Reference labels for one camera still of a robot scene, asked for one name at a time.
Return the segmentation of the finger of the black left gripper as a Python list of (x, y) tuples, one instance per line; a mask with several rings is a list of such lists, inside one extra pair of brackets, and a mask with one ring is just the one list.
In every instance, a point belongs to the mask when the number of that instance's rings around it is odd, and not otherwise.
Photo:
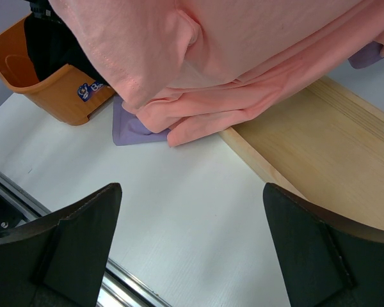
[(48, 0), (26, 0), (26, 2), (29, 3), (31, 13), (36, 18), (51, 22), (62, 22)]

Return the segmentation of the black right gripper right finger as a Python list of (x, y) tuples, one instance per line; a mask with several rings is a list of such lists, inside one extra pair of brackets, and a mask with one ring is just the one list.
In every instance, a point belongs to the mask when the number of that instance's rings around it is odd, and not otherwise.
[(384, 306), (384, 231), (268, 183), (263, 202), (291, 306)]

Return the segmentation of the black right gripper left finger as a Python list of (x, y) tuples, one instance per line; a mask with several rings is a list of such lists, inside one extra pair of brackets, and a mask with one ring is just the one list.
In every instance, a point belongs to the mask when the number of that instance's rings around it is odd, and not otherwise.
[(108, 184), (0, 232), (0, 306), (95, 306), (121, 200), (120, 184)]

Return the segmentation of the black t shirt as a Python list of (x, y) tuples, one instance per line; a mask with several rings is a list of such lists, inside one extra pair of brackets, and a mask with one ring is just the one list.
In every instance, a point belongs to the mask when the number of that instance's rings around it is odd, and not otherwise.
[(65, 24), (30, 14), (24, 20), (24, 34), (28, 56), (39, 81), (45, 80), (64, 65), (72, 65), (93, 80), (107, 84)]

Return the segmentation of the pink t shirt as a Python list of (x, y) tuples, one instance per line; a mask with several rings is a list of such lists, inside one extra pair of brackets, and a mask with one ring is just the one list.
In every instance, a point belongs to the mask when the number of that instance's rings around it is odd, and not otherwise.
[(178, 146), (252, 120), (371, 42), (384, 1), (52, 1), (122, 108)]

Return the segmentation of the lilac t shirt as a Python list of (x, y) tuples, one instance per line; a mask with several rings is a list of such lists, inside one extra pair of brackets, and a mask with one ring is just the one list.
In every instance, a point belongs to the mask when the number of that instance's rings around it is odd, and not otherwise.
[[(349, 64), (354, 69), (368, 67), (383, 59), (380, 52), (383, 44), (371, 42), (348, 58)], [(112, 139), (116, 146), (135, 145), (166, 141), (170, 129), (153, 133), (134, 115), (122, 108), (122, 98), (119, 95), (113, 97), (113, 123)]]

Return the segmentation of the orange plastic basket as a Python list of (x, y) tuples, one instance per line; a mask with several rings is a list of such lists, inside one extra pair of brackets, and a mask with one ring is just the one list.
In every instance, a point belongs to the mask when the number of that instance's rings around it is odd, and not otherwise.
[(0, 78), (15, 93), (23, 94), (57, 120), (78, 126), (110, 99), (115, 91), (94, 81), (72, 65), (64, 65), (43, 81), (28, 56), (24, 21), (0, 34)]

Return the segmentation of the wooden clothes rack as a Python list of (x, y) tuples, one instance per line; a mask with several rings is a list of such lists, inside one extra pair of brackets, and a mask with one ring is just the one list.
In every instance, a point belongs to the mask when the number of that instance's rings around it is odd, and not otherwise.
[(384, 230), (384, 112), (332, 79), (220, 136), (263, 181)]

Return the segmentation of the aluminium mounting rail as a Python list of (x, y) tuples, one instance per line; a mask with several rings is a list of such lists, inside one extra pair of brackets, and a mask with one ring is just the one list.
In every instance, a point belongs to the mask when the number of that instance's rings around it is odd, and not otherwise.
[(51, 212), (0, 172), (0, 306), (165, 306), (110, 259), (122, 188)]

